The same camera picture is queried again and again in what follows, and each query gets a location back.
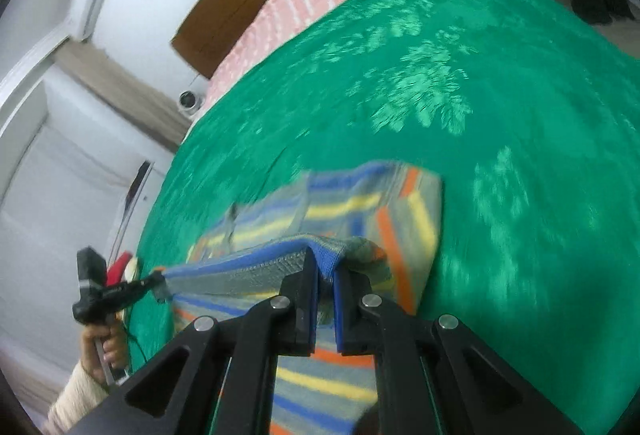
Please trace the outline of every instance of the human hand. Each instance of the human hand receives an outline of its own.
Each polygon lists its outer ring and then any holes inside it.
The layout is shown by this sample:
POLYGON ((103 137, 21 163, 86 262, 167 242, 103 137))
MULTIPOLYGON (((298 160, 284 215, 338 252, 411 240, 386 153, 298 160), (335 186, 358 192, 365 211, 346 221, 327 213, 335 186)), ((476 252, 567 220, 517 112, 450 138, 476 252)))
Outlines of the human hand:
POLYGON ((104 360, 112 368, 126 368, 129 364, 129 347, 127 336, 121 322, 107 325, 87 325, 80 336, 80 364, 84 371, 93 377, 100 385, 105 385, 104 370, 95 349, 95 338, 102 340, 104 360))

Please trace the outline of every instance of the green blanket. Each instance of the green blanket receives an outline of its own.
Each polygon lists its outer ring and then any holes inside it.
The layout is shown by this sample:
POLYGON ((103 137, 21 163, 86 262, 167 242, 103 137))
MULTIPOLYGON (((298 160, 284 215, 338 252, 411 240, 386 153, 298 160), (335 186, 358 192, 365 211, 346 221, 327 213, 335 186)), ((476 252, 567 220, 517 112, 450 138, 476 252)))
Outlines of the green blanket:
MULTIPOLYGON (((348 0, 193 129, 146 224, 145 272, 300 170, 416 164, 445 187, 420 314, 459 316, 604 433, 640 385, 639 88, 636 60, 552 0, 348 0)), ((152 355, 173 326, 146 297, 131 329, 152 355)))

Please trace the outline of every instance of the metal screw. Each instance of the metal screw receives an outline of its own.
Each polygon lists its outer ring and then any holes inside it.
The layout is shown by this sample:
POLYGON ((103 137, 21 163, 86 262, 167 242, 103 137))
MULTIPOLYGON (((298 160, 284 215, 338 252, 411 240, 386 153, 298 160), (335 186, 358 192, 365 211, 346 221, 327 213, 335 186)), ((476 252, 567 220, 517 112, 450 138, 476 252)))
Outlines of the metal screw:
POLYGON ((206 332, 213 328, 216 322, 209 316, 200 316, 193 322, 193 328, 198 332, 206 332))
POLYGON ((460 325, 458 318, 452 316, 451 314, 443 314, 442 316, 440 316, 438 318, 438 323, 445 330, 453 330, 458 325, 460 325))
POLYGON ((362 304, 366 307, 380 307, 382 298, 377 294, 365 294, 362 297, 362 304))
POLYGON ((286 309, 291 304, 291 300, 286 296, 274 296, 271 298, 271 307, 274 309, 286 309))

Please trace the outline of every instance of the person's arm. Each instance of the person's arm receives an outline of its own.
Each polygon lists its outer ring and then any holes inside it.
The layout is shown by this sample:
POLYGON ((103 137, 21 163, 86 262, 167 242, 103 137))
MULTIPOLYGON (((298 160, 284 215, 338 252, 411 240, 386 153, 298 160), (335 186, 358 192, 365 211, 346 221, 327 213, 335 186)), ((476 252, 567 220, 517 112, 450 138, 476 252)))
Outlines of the person's arm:
POLYGON ((89 325, 80 338, 80 361, 57 401, 51 406, 42 427, 45 435, 62 435, 107 397, 104 371, 95 350, 94 339, 102 338, 104 358, 113 368, 129 364, 127 339, 121 323, 110 327, 89 325))

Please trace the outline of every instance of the red object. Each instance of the red object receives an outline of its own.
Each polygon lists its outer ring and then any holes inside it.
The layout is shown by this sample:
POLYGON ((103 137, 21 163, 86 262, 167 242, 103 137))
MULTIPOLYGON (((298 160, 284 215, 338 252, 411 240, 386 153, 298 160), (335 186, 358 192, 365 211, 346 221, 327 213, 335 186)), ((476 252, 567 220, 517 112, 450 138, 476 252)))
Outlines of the red object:
POLYGON ((125 251, 120 257, 111 265, 107 271, 107 285, 116 285, 122 280, 124 270, 127 268, 127 263, 133 258, 133 255, 129 251, 125 251))

